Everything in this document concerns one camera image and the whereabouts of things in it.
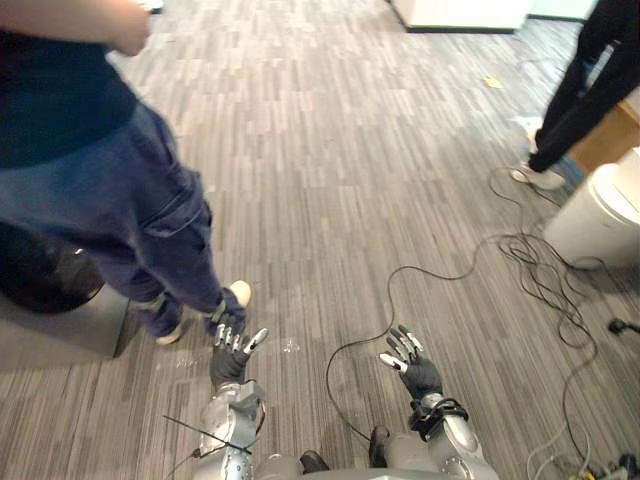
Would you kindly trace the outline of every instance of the dark blue shirt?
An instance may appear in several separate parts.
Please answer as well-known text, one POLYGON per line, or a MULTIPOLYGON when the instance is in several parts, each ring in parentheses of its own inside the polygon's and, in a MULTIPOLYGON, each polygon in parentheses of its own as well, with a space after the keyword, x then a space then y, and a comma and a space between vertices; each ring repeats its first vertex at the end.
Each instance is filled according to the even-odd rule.
POLYGON ((47 162, 127 122, 137 100, 105 54, 0 30, 0 169, 47 162))

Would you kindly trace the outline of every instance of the black trash bag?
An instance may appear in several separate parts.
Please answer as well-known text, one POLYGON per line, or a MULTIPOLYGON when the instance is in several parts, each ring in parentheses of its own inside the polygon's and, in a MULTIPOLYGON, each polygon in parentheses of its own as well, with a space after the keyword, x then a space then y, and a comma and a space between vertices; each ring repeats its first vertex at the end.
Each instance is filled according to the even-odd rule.
POLYGON ((0 291, 16 305, 36 313, 68 312, 103 284, 83 250, 0 223, 0 291))

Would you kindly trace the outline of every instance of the black pants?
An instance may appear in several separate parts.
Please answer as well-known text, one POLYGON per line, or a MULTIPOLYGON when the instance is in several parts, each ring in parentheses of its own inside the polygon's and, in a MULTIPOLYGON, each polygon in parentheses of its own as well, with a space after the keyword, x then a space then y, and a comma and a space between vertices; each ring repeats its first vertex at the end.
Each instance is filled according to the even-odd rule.
POLYGON ((639 21, 638 0, 599 0, 536 133, 538 153, 529 158, 531 169, 542 172, 558 162, 640 84, 639 21), (587 77, 610 44, 614 45, 611 58, 585 91, 587 77))

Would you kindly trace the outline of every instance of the person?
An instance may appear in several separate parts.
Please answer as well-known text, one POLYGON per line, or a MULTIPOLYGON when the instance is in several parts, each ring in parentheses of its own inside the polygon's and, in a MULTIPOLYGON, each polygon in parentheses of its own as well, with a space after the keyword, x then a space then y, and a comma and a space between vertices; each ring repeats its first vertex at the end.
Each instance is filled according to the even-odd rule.
POLYGON ((200 176, 105 58, 148 36, 130 0, 0 0, 0 221, 85 249, 159 344, 183 305, 238 334, 251 290, 216 277, 200 176))
POLYGON ((564 179, 549 170, 571 146, 640 84, 638 0, 599 0, 578 38, 577 52, 549 103, 529 160, 512 177, 545 190, 564 179), (587 78, 608 45, 613 53, 591 88, 587 78))

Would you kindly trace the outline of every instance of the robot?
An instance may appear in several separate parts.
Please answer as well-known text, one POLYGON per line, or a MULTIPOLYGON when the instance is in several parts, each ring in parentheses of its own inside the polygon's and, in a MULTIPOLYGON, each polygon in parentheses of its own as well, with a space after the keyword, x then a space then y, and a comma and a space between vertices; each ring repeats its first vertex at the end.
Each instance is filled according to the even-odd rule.
POLYGON ((467 425, 466 411, 443 396, 437 368, 423 356, 417 338, 399 328, 391 329, 387 339, 393 352, 380 354, 380 360, 399 374, 412 397, 409 426, 417 435, 376 427, 370 468, 361 470, 330 470, 313 451, 301 458, 275 454, 252 465, 266 394, 255 381, 245 382, 245 369, 268 331, 260 330, 244 344, 231 332, 217 336, 209 367, 215 396, 202 412, 194 480, 293 480, 303 475, 307 480, 498 480, 467 425))

